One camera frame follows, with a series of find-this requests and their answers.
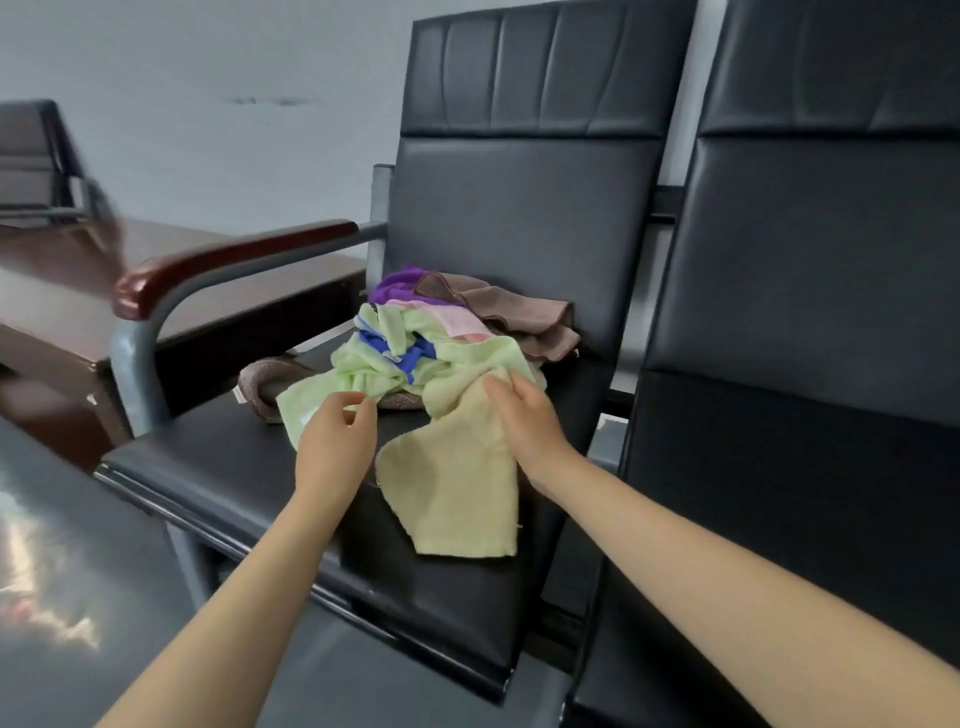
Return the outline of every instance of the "chair seat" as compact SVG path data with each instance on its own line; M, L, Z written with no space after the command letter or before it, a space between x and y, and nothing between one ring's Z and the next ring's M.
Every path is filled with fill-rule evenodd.
M960 429L644 373L625 473L960 667ZM764 724L613 568L590 620L567 725Z
M328 369L330 353L347 335L300 361ZM580 358L544 373L567 435L586 452L612 367ZM381 412L380 445L427 422L423 412ZM109 453L97 475L236 557L252 548L293 493L294 461L282 426L263 424L226 394ZM315 595L476 692L501 699L564 516L525 488L520 520L515 558L417 556L383 496L365 482L324 555Z

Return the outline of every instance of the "purple towel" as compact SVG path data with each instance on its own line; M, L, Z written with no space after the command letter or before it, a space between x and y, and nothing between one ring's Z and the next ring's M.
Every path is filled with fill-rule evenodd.
M404 266L396 273L384 276L380 284L367 297L367 300L376 305L383 305L387 301L423 301L434 305L465 306L464 303L459 301L442 301L414 293L414 288L426 274L427 271L415 265Z

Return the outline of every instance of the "wooden desk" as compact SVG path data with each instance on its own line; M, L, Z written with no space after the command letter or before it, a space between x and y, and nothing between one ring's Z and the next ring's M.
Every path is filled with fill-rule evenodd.
M85 400L114 443L129 439L109 368L113 285L147 258L225 238L135 220L0 232L0 365ZM346 321L363 268L357 258L324 255L184 301L157 346L171 409L196 405L245 364Z

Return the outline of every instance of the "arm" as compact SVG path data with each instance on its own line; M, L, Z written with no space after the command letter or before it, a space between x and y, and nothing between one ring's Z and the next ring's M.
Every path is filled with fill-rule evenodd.
M777 728L948 726L960 672L882 622L657 505L566 442L547 396L486 382L538 489Z
M355 416L344 409L358 403ZM103 717L101 728L256 723L326 544L353 500L375 446L373 401L357 393L327 398L300 439L297 488L290 502L224 585Z

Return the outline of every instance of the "chair row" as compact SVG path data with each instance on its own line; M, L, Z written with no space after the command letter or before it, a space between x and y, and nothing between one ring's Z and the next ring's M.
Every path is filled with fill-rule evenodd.
M621 475L960 665L960 14L933 6L731 0ZM153 351L169 312L365 241L368 287L413 262L571 301L581 356L545 372L585 452L694 11L600 0L420 21L369 223L271 233L121 281L112 366L139 437L97 476L168 522L198 603L217 586L214 554L242 558L292 493L294 453L230 395L167 416ZM303 361L328 368L342 341ZM382 417L380 441L424 423ZM364 486L313 596L501 700L564 523L532 494L520 513L515 558L422 558ZM762 724L611 566L584 633L568 724Z

